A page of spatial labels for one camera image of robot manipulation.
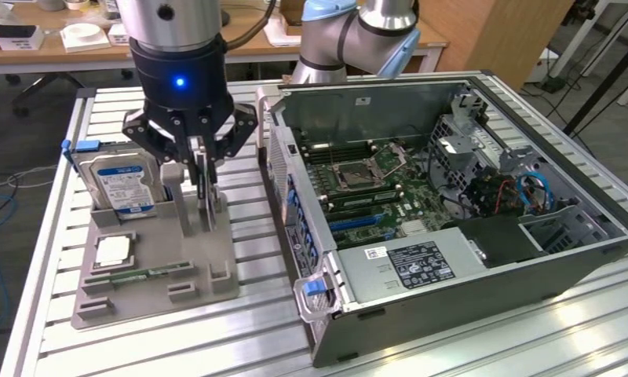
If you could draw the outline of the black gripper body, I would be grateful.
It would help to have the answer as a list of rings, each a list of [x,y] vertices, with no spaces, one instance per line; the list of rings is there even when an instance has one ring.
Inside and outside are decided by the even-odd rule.
[[[183,52],[149,49],[129,40],[145,95],[144,114],[175,137],[180,156],[189,153],[191,137],[203,139],[213,157],[224,155],[216,132],[235,110],[227,88],[225,47],[220,35],[204,47]]]

